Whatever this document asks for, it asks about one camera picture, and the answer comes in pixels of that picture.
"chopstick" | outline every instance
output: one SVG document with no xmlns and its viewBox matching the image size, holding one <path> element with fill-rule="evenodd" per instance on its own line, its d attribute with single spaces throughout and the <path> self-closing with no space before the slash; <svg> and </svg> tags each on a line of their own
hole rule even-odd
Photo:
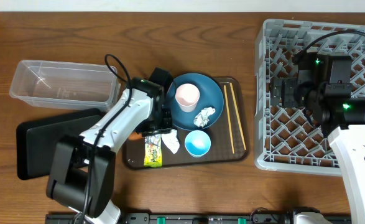
<svg viewBox="0 0 365 224">
<path fill-rule="evenodd" d="M 228 94 L 226 92 L 226 85 L 224 86 L 224 94 L 225 94 L 225 102 L 226 102 L 226 112 L 228 114 L 229 135 L 231 136 L 232 153 L 234 154 L 233 137 L 232 137 L 232 126 L 231 126 L 231 116 L 229 115 L 229 104 L 228 104 Z"/>
<path fill-rule="evenodd" d="M 239 111 L 238 111 L 238 104 L 236 103 L 236 98 L 234 97 L 233 85 L 232 85 L 232 83 L 229 83 L 229 85 L 231 86 L 233 103 L 234 103 L 234 110 L 236 112 L 236 116 L 238 117 L 238 124 L 239 124 L 240 135 L 242 136 L 244 150 L 246 150 L 246 142 L 244 141 L 242 124 L 240 123 L 240 116 L 239 116 Z"/>
</svg>

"green light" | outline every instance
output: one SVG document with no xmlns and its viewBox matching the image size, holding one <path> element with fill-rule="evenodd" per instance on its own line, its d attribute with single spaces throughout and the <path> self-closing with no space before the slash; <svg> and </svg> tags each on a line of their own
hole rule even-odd
<svg viewBox="0 0 365 224">
<path fill-rule="evenodd" d="M 348 109 L 348 108 L 350 108 L 350 107 L 351 107 L 351 105 L 348 105 L 348 104 L 346 104 L 346 103 L 344 103 L 344 104 L 343 104 L 343 108 L 344 108 L 344 109 Z"/>
</svg>

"white cup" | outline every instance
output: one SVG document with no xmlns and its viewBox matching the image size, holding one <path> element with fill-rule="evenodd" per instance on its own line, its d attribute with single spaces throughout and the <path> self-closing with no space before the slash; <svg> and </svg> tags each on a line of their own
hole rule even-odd
<svg viewBox="0 0 365 224">
<path fill-rule="evenodd" d="M 192 84 L 183 84 L 177 88 L 175 99 L 184 112 L 192 112 L 199 102 L 199 89 Z"/>
</svg>

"blue cup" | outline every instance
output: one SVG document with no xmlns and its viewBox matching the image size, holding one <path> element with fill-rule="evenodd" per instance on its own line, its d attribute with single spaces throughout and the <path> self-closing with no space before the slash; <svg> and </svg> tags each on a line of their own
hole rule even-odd
<svg viewBox="0 0 365 224">
<path fill-rule="evenodd" d="M 193 157 L 204 156 L 211 147 L 211 139 L 204 131 L 192 131 L 185 138 L 185 148 Z"/>
</svg>

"wood grain surface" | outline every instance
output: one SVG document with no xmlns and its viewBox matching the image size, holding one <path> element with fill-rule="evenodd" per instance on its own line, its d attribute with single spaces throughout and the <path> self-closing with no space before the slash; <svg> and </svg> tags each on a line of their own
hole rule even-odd
<svg viewBox="0 0 365 224">
<path fill-rule="evenodd" d="M 365 14 L 0 12 L 0 223 L 43 223 L 48 212 L 69 212 L 45 196 L 47 177 L 17 178 L 17 125 L 70 112 L 11 98 L 18 62 L 104 64 L 106 53 L 117 55 L 134 76 L 148 77 L 162 67 L 174 75 L 236 78 L 251 143 L 251 155 L 230 164 L 131 171 L 118 155 L 113 202 L 120 208 L 234 214 L 257 207 L 311 206 L 348 214 L 342 178 L 263 171 L 254 165 L 254 44 L 268 18 L 365 24 Z"/>
</svg>

